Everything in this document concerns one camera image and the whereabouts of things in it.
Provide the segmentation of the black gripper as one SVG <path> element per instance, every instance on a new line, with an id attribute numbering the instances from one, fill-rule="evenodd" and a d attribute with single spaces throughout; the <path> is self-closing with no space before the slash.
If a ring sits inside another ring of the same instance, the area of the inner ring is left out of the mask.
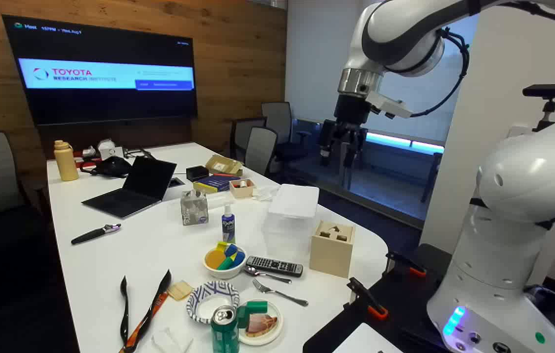
<path id="1" fill-rule="evenodd" d="M 371 111 L 371 104 L 365 98 L 341 94 L 337 98 L 333 115 L 341 123 L 361 125 L 361 123 L 367 121 L 369 111 Z M 341 133 L 339 133 L 337 123 L 333 119 L 326 119 L 322 123 L 322 131 L 320 131 L 320 139 L 318 139 L 322 160 L 328 160 L 331 156 L 331 145 L 339 139 L 341 139 Z M 355 129 L 349 129 L 345 133 L 345 141 L 347 141 L 347 151 L 345 151 L 345 158 L 343 158 L 345 166 L 353 164 L 355 156 L 363 149 L 365 139 L 367 139 L 365 127 L 355 127 Z"/>

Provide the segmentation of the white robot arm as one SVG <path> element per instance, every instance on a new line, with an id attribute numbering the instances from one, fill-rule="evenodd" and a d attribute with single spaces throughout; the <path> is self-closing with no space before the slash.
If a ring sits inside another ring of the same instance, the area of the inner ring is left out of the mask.
<path id="1" fill-rule="evenodd" d="M 424 74 L 443 27 L 490 5 L 555 9 L 555 0 L 379 0 L 353 29 L 333 115 L 355 131 L 369 113 L 410 113 L 379 92 L 386 72 Z M 428 319 L 451 353 L 555 353 L 555 325 L 526 296 L 541 239 L 555 223 L 555 121 L 500 141 L 479 164 L 461 237 Z"/>

